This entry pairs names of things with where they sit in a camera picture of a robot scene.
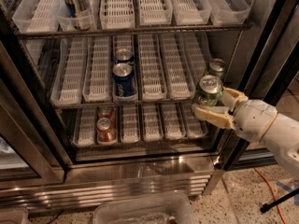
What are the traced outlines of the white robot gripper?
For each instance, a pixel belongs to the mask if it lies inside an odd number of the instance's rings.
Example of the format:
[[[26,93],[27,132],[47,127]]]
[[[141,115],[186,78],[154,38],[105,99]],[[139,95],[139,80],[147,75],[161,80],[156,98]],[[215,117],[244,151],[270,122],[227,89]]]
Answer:
[[[262,100],[248,99],[243,92],[224,87],[221,102],[225,106],[192,104],[192,112],[197,119],[221,129],[233,129],[235,125],[238,137],[255,143],[271,126],[278,112]],[[234,110],[233,115],[229,114],[229,110]]]

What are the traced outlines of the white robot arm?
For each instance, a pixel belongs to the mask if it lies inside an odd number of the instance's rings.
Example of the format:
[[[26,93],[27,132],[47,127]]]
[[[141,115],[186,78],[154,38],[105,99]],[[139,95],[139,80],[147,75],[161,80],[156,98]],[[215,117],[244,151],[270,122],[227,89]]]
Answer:
[[[224,88],[223,106],[192,104],[198,118],[221,129],[233,130],[249,143],[267,148],[277,163],[299,179],[299,122],[262,101],[250,100],[243,92]]]

